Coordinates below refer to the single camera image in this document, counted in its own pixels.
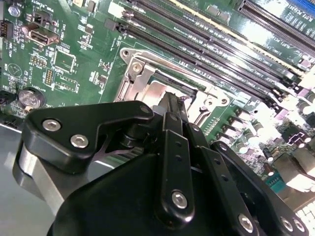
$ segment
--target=motherboard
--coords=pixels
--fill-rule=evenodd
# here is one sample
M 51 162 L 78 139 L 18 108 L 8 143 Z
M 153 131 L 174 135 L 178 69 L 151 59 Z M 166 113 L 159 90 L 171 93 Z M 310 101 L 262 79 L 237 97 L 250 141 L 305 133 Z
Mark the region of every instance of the motherboard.
M 171 92 L 275 192 L 315 191 L 277 164 L 290 155 L 304 176 L 299 158 L 314 156 L 314 17 L 305 0 L 6 0 L 2 124 L 51 107 L 153 107 Z

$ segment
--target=black connector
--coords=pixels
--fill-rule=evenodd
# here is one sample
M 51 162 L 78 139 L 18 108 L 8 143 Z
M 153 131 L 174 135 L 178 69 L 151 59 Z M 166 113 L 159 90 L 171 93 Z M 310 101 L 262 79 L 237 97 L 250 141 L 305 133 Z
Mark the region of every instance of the black connector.
M 0 91 L 0 106 L 9 105 L 16 100 L 16 94 L 1 90 Z
M 0 21 L 0 36 L 6 39 L 12 39 L 14 33 L 14 24 L 10 21 Z

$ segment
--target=gray metal surface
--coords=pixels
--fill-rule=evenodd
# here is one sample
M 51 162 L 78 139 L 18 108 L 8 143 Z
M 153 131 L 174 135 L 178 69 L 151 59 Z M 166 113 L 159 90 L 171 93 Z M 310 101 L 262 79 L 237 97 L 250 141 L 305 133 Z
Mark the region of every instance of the gray metal surface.
M 0 235 L 44 236 L 53 214 L 44 201 L 21 188 L 12 175 L 20 136 L 0 126 Z

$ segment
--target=capacitor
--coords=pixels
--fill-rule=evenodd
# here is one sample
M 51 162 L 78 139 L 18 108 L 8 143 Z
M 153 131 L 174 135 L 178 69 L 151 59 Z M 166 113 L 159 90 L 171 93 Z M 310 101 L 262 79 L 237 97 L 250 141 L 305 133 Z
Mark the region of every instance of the capacitor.
M 26 26 L 21 26 L 21 31 L 23 34 L 25 35 L 29 35 L 30 31 L 31 30 L 35 30 L 39 28 L 39 26 L 35 23 L 32 23 L 32 24 L 29 24 L 29 25 L 26 25 Z
M 253 127 L 256 130 L 258 135 L 263 135 L 264 134 L 265 128 L 264 128 L 264 126 L 262 126 L 261 123 L 258 122 L 256 124 L 254 124 Z
M 257 144 L 258 143 L 258 137 L 254 135 L 251 131 L 248 131 L 245 133 L 245 138 L 249 144 Z
M 245 154 L 248 152 L 248 147 L 243 142 L 239 142 L 235 146 L 240 154 Z
M 272 154 L 268 148 L 264 148 L 262 150 L 262 153 L 264 154 L 264 156 L 268 162 L 272 162 L 274 160 L 274 158 L 273 158 L 273 156 L 272 156 Z
M 13 17 L 20 17 L 20 15 L 21 15 L 20 8 L 18 6 L 15 6 L 15 5 L 10 6 L 8 8 L 8 12 Z
M 268 176 L 273 176 L 275 173 L 274 169 L 271 167 L 269 163 L 264 164 L 264 170 Z
M 309 115 L 313 112 L 313 107 L 311 107 L 307 102 L 300 102 L 297 107 L 305 115 Z
M 311 92 L 308 96 L 307 96 L 307 100 L 309 100 L 312 103 L 315 103 L 315 93 Z

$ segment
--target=black ram slot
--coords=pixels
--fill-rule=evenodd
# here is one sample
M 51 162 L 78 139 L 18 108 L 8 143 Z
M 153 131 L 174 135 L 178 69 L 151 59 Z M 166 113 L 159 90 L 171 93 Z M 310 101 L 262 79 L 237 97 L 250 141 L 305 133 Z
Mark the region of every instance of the black ram slot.
M 146 12 L 151 12 L 151 13 L 157 14 L 160 17 L 163 17 L 164 20 L 167 20 L 168 22 L 175 24 L 176 27 L 181 28 L 184 31 L 190 31 L 190 34 L 192 34 L 193 36 L 195 36 L 196 38 L 198 38 L 200 40 L 211 41 L 213 44 L 217 45 L 218 47 L 220 47 L 222 49 L 226 49 L 230 53 L 233 53 L 233 55 L 235 57 L 239 57 L 238 54 L 242 54 L 243 57 L 246 58 L 245 59 L 246 62 L 250 63 L 252 66 L 256 66 L 256 67 L 260 68 L 262 70 L 261 72 L 268 73 L 267 76 L 270 77 L 271 79 L 277 81 L 277 82 L 279 82 L 283 77 L 283 75 L 281 73 L 266 66 L 264 63 L 261 63 L 260 61 L 258 61 L 255 58 L 251 58 L 249 55 L 246 55 L 242 51 L 238 50 L 237 48 L 235 48 L 229 44 L 224 43 L 223 41 L 215 39 L 212 35 L 205 32 L 204 30 L 201 30 L 200 28 L 198 28 L 194 24 L 191 24 L 190 22 L 186 21 L 185 19 L 178 17 L 177 15 L 173 14 L 172 12 L 167 11 L 165 8 L 162 8 L 162 7 L 156 5 L 155 3 L 153 3 L 149 0 L 139 0 L 137 2 L 137 6 L 141 7 Z M 265 55 L 263 55 L 261 53 L 257 53 L 257 54 L 259 56 L 263 57 L 264 60 L 266 60 L 272 64 L 274 63 L 274 61 L 271 61 Z M 283 71 L 286 70 L 286 68 L 282 67 L 280 64 L 279 64 L 279 67 L 281 67 L 281 69 Z
M 166 28 L 165 26 L 161 25 L 158 22 L 155 22 L 148 17 L 142 15 L 139 12 L 134 12 L 134 16 L 132 20 L 142 26 L 145 26 L 147 29 L 153 29 L 158 33 L 161 33 L 163 37 L 168 38 L 176 42 L 177 44 L 181 45 L 182 47 L 188 48 L 190 51 L 194 52 L 196 55 L 202 55 L 205 59 L 211 61 L 215 61 L 215 63 L 222 68 L 230 70 L 234 74 L 236 74 L 240 78 L 245 78 L 251 81 L 257 87 L 262 87 L 265 90 L 272 90 L 274 86 L 270 86 L 270 84 L 263 79 L 254 76 L 253 74 L 249 73 L 248 71 L 240 68 L 238 65 L 228 61 L 224 58 L 221 58 L 215 53 L 205 49 L 204 47 L 186 39 L 185 37 L 179 35 L 178 33 Z
M 302 52 L 315 57 L 315 42 L 302 32 L 288 25 L 286 22 L 270 14 L 260 6 L 249 0 L 243 0 L 237 10 L 247 18 L 263 26 L 273 34 L 282 38 Z
M 216 81 L 224 81 L 225 83 L 234 86 L 235 88 L 237 88 L 240 91 L 243 91 L 245 93 L 250 94 L 252 97 L 259 99 L 261 101 L 264 101 L 266 99 L 268 99 L 266 94 L 263 94 L 253 88 L 250 88 L 242 83 L 240 83 L 239 81 L 229 78 L 228 76 L 222 75 L 220 74 L 218 71 L 216 71 L 215 69 L 213 69 L 212 67 L 203 64 L 202 62 L 196 60 L 194 57 L 187 55 L 185 53 L 183 53 L 182 51 L 168 45 L 167 43 L 161 41 L 160 39 L 149 35 L 143 31 L 141 31 L 140 29 L 133 27 L 133 26 L 128 26 L 128 27 L 124 27 L 121 26 L 121 29 L 119 29 L 119 31 L 122 31 L 124 33 L 128 33 L 131 36 L 134 36 L 136 38 L 139 38 L 141 40 L 146 41 L 147 43 L 151 44 L 152 46 L 157 46 L 163 50 L 165 50 L 166 52 L 178 57 L 180 60 L 182 60 L 184 63 L 200 70 L 200 72 L 202 72 L 203 74 L 208 74 L 210 75 L 213 79 L 216 79 Z

